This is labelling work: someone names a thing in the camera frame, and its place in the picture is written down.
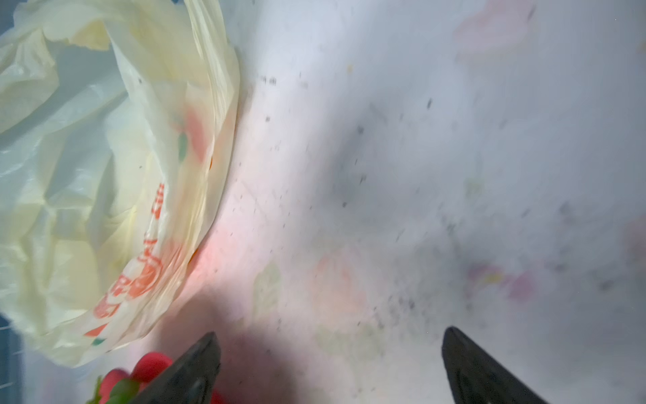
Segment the white surface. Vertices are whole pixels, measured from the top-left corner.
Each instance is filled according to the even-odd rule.
[[[519,45],[458,55],[483,5],[224,0],[219,218],[166,320],[90,375],[215,329],[231,403],[448,403],[455,324],[553,404],[643,403],[646,4],[537,2]]]

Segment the translucent yellow plastic bag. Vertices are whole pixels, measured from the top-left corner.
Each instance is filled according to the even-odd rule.
[[[215,217],[239,86],[217,0],[31,0],[0,36],[0,311],[78,366],[143,337]]]

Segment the crumpled plastic bag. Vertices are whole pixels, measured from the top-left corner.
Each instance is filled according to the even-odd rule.
[[[187,276],[239,87],[217,0],[30,0],[0,36],[0,311],[82,365],[143,337]]]

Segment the red fruit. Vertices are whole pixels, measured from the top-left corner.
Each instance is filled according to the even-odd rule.
[[[172,364],[172,359],[159,352],[145,354],[132,369],[130,378],[142,383],[150,383]]]
[[[214,389],[213,394],[211,394],[211,404],[227,404],[227,403],[224,402],[224,398],[222,398],[220,393],[218,393]]]
[[[101,400],[99,404],[105,404],[106,401],[110,398],[110,392],[115,384],[119,383],[121,380],[128,377],[128,372],[124,369],[112,369],[108,372],[107,375],[101,381],[101,386],[99,387],[99,394],[101,394]]]

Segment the plastic bag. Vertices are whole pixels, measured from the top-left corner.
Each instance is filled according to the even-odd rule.
[[[239,80],[217,0],[18,5],[0,36],[0,311],[30,348],[82,365],[168,309],[222,195]]]

